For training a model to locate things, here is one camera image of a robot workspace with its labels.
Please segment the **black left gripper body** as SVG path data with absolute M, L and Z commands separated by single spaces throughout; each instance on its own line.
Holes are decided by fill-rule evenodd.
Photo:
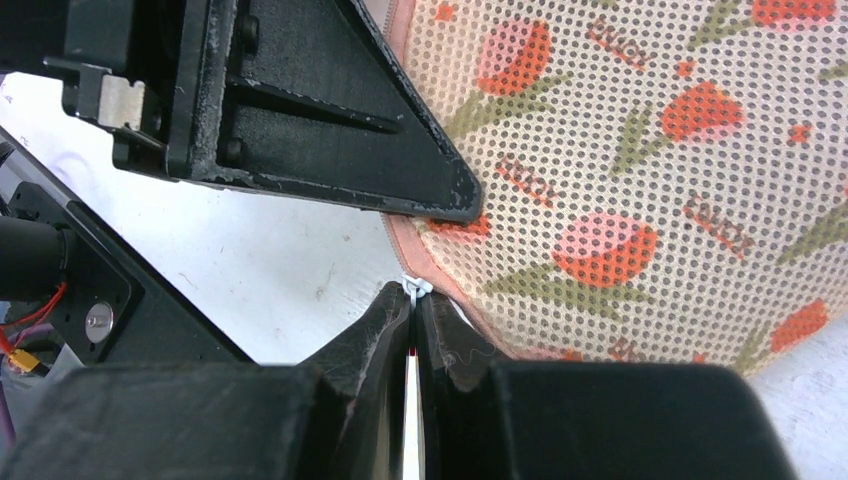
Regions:
M 186 176 L 179 78 L 190 1 L 4 1 L 1 71 L 57 79 L 69 116 L 113 135 L 116 165 Z

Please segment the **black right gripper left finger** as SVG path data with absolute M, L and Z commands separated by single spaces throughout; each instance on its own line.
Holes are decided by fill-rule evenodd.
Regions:
M 399 479 L 411 301 L 388 282 L 362 316 L 296 366 L 294 479 Z

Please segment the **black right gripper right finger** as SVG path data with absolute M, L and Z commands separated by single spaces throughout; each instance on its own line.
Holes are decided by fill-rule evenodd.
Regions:
M 426 479 L 522 479 L 513 363 L 469 326 L 451 300 L 417 306 Z

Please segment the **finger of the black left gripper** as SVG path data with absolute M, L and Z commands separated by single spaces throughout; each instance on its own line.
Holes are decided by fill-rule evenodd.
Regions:
M 482 188 L 360 1 L 189 1 L 166 173 L 467 223 Z

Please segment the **floral padded bra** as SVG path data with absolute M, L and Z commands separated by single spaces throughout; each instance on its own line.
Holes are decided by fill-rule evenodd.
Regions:
M 843 1 L 392 1 L 482 187 L 389 216 L 401 264 L 524 359 L 753 373 L 847 313 Z

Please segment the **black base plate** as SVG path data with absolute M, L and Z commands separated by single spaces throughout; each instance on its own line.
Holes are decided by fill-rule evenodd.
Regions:
M 249 359 L 7 131 L 1 299 L 22 310 L 3 334 L 50 326 L 85 365 Z

